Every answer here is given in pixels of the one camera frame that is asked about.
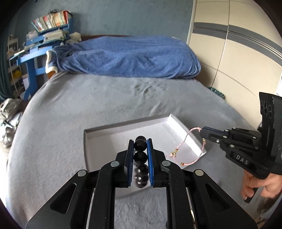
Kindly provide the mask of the person right hand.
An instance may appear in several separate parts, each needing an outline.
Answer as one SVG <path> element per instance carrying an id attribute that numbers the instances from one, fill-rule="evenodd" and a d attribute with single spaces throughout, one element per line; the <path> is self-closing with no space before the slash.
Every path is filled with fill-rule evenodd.
<path id="1" fill-rule="evenodd" d="M 254 196 L 254 188 L 263 187 L 260 195 L 265 198 L 275 199 L 281 194 L 281 175 L 270 173 L 266 179 L 258 179 L 244 170 L 242 179 L 241 196 L 244 200 Z"/>

